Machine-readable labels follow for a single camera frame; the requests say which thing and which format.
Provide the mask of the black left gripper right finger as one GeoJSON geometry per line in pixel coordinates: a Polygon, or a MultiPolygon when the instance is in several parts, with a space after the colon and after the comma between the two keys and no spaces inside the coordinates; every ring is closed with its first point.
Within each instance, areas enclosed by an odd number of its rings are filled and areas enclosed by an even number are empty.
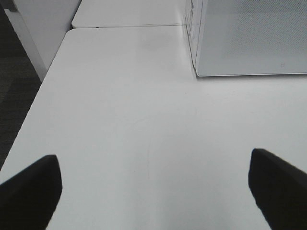
{"type": "Polygon", "coordinates": [[[251,153],[248,186],[272,230],[307,228],[307,174],[265,149],[251,153]]]}

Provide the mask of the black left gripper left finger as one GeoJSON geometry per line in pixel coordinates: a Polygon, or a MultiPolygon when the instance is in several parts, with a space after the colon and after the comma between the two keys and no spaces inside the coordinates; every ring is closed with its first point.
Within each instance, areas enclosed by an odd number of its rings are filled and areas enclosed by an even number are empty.
{"type": "Polygon", "coordinates": [[[46,155],[0,185],[2,230],[45,230],[62,194],[56,155],[46,155]]]}

